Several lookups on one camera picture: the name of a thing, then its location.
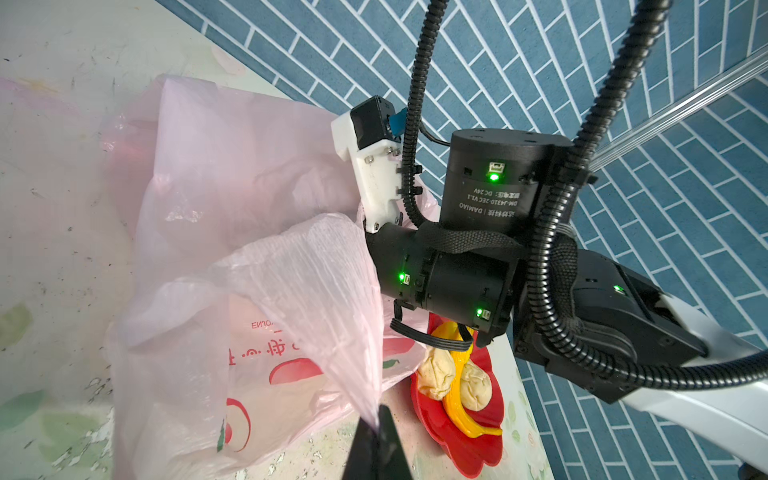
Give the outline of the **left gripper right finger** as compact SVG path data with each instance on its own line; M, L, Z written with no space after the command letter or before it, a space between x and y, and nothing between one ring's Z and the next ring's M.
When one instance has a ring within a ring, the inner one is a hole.
M374 478L377 480L411 480L411 470L388 406L379 406L378 419Z

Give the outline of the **yellow fake banana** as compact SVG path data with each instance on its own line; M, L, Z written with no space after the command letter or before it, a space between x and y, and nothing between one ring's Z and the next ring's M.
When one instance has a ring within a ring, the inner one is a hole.
M453 321L442 323L433 331L433 336L443 340L459 340L464 331L463 325ZM500 437L503 431L500 428L485 427L477 423L462 406L460 399L460 380L465 364L470 361L473 344L466 351L450 351L456 365L456 377L451 385L450 392L443 398L443 407L452 423L468 438L481 436Z

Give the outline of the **beige fake fruit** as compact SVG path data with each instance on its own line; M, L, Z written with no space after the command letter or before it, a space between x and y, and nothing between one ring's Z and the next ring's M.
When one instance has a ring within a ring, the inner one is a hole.
M456 365L451 352L428 348L417 370L417 390L431 400L442 401L455 377Z

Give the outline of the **pink plastic bag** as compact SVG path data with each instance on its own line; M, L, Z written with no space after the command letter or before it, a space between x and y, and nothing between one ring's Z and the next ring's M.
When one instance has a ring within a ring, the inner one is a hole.
M358 412L425 349L389 328L333 115L161 76L103 141L134 239L110 327L118 479L209 479Z

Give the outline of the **pale yellow fake pear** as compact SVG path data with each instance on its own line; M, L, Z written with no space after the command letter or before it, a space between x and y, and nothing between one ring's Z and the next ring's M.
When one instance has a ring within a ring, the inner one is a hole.
M492 382L489 374L468 361L460 380L461 404L466 410L481 411L487 407L493 396Z

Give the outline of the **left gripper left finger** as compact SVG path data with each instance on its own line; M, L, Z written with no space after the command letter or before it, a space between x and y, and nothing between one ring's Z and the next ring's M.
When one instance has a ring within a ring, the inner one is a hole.
M375 478L375 430L363 419L356 427L342 480L372 480Z

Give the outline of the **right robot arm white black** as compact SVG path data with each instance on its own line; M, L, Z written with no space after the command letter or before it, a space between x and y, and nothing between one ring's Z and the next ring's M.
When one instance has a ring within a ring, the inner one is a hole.
M393 192L410 227L368 220L392 328L465 353L505 333L527 361L608 403L672 421L767 465L767 354L565 230L599 134L465 129L450 142L444 208L418 207L420 129L400 135Z

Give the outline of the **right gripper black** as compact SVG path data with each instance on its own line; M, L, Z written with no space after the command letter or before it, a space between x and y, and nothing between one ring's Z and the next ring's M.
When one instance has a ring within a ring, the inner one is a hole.
M514 321L552 339L583 328L573 287L577 247L563 232L587 178L580 139L508 129L454 132L440 216L415 228L388 223L366 237L395 309L452 320L467 346Z

